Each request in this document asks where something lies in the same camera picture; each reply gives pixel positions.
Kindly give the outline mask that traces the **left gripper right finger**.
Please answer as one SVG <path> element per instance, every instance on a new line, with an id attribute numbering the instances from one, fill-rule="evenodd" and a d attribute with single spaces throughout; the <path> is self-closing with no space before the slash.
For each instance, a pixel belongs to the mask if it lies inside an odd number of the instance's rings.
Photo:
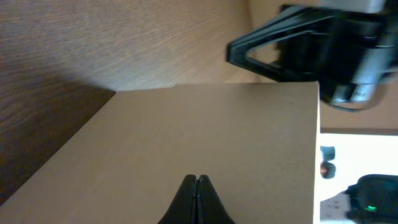
<path id="1" fill-rule="evenodd" d="M 197 223 L 235 224 L 207 175 L 201 175 L 197 183 Z"/>

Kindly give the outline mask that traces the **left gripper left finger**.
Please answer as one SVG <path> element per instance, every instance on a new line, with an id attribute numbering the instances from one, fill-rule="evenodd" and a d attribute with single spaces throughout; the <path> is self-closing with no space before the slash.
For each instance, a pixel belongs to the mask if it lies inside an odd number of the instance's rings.
<path id="1" fill-rule="evenodd" d="M 194 224 L 197 206 L 197 178 L 186 175 L 169 208 L 158 224 Z"/>

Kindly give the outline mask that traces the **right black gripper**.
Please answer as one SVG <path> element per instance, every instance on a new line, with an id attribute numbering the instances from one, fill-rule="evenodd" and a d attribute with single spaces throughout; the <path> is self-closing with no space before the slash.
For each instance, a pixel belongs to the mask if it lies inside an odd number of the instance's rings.
<path id="1" fill-rule="evenodd" d="M 333 105 L 367 102 L 397 72 L 397 9 L 374 15 L 345 12 L 309 33 L 329 18 L 326 9 L 289 6 L 228 43 L 226 61 L 277 82 L 303 82 L 303 76 L 316 79 L 322 100 Z M 279 42 L 278 64 L 300 75 L 248 57 L 274 42 Z"/>

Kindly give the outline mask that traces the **brown cardboard box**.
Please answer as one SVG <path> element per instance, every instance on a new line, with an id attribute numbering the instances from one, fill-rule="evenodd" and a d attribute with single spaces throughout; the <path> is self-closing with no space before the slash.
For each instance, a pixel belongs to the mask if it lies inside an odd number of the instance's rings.
<path id="1" fill-rule="evenodd" d="M 318 84 L 115 94 L 1 206 L 2 223 L 157 223 L 209 176 L 236 223 L 318 223 Z"/>

